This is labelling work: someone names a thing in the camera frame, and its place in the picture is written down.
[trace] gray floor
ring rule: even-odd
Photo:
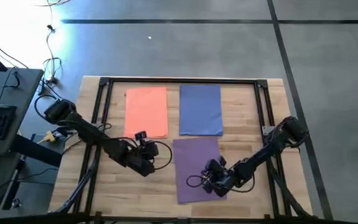
[[[358,19],[357,0],[273,2],[279,19]],[[1,47],[40,68],[50,57],[45,45],[49,8],[6,4],[0,12],[6,18],[0,20]],[[59,74],[62,85],[56,90],[68,99],[75,101],[83,75],[283,78],[296,115],[271,24],[58,23],[59,19],[271,19],[264,0],[71,0],[54,7],[53,14],[57,29],[50,43],[64,67],[64,74]],[[280,28],[334,218],[358,222],[358,25]],[[22,132],[50,129],[46,123],[42,128],[32,125],[39,121],[31,109]],[[321,217],[308,158],[304,151],[301,155],[313,211]]]

